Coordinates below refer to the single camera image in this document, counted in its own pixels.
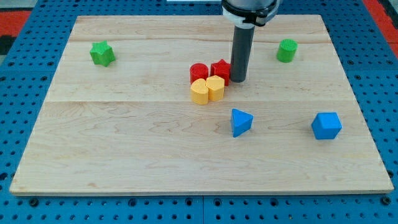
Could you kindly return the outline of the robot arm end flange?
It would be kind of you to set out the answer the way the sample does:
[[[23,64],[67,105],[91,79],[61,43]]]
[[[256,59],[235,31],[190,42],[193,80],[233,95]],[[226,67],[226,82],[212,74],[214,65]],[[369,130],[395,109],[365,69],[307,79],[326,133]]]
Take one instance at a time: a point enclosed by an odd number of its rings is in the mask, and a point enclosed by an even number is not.
[[[283,0],[222,0],[223,15],[236,27],[265,26],[273,19]]]

